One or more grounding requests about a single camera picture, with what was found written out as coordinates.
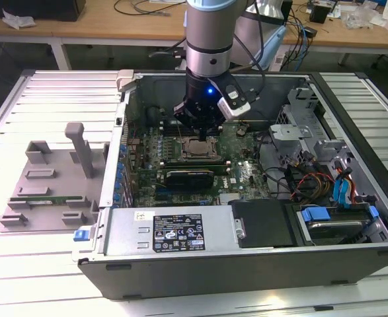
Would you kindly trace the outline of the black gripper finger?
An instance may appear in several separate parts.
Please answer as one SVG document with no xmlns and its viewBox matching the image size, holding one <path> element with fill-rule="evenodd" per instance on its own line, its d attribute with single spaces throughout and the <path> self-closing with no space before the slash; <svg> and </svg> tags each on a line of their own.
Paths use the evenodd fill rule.
<svg viewBox="0 0 388 317">
<path fill-rule="evenodd" d="M 202 138 L 205 139 L 210 132 L 215 131 L 223 122 L 225 118 L 222 114 L 206 114 L 202 120 Z"/>
<path fill-rule="evenodd" d="M 173 108 L 174 117 L 184 126 L 202 138 L 202 116 L 198 102 L 191 98 L 185 98 L 179 105 Z"/>
</svg>

